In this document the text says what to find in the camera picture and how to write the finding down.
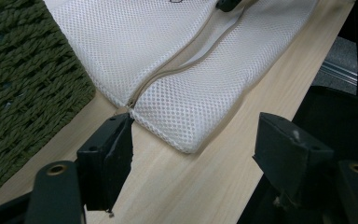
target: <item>wooden table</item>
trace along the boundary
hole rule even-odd
[[[236,223],[262,172],[252,159],[261,111],[291,119],[351,11],[321,0],[305,28],[244,98],[228,126],[203,151],[181,153],[134,123],[132,171],[115,217],[87,212],[88,223]],[[116,108],[100,93],[0,188],[0,204],[32,190],[44,165],[73,161],[76,151]]]

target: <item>zipper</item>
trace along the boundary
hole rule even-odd
[[[188,48],[189,46],[191,46],[191,43],[194,42],[195,39],[197,39],[197,37],[201,34],[201,32],[204,30],[204,28],[206,27],[206,25],[208,24],[208,22],[210,21],[211,17],[213,16],[213,14],[216,13],[216,11],[214,11],[213,13],[211,13],[211,15],[209,16],[208,20],[203,24],[203,26],[201,27],[201,29],[198,31],[198,33],[195,35],[195,37],[192,39],[192,41],[190,42],[190,44],[188,44],[187,46],[185,46],[182,50],[178,51],[175,55],[173,55],[167,62],[165,62],[164,64],[162,64],[160,66],[160,68],[164,67],[164,65],[166,65],[167,63],[171,62],[178,54],[180,54],[184,49]],[[183,71],[185,69],[188,69],[189,67],[194,66],[195,64],[199,63],[200,61],[202,61],[205,57],[207,57],[212,50],[214,50],[214,48],[218,45],[218,43],[220,43],[220,41],[222,40],[222,38],[224,38],[227,33],[231,32],[235,27],[237,27],[237,25],[239,24],[239,21],[241,21],[241,17],[243,16],[243,12],[245,11],[245,8],[242,9],[242,13],[241,15],[238,17],[237,21],[231,25],[231,27],[229,27],[228,29],[225,30],[225,32],[223,32],[223,34],[215,41],[215,43],[213,43],[213,45],[210,47],[210,49],[200,58],[198,58],[197,60],[195,60],[192,63],[185,63],[183,66],[180,66],[176,69],[170,70],[170,71],[166,71],[166,72],[162,72],[162,73],[156,73],[155,75],[149,77],[148,79],[146,79],[140,86],[139,88],[135,91],[135,93],[131,96],[130,100],[126,103],[126,105],[121,106],[117,109],[117,112],[115,113],[115,115],[118,114],[122,114],[122,113],[128,113],[130,111],[130,109],[135,108],[135,105],[137,103],[137,101],[139,100],[140,96],[147,90],[147,88],[149,88],[156,80],[162,78],[162,77],[166,77],[168,75]]]

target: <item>mesh laundry bag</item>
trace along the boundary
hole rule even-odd
[[[41,0],[0,0],[0,187],[95,88]]]
[[[50,11],[96,86],[192,153],[306,23],[317,0],[69,0]]]

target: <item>green woven basket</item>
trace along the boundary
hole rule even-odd
[[[0,0],[0,187],[94,92],[43,0]]]

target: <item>green braided cord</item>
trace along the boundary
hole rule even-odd
[[[0,187],[94,92],[43,0],[0,0]]]

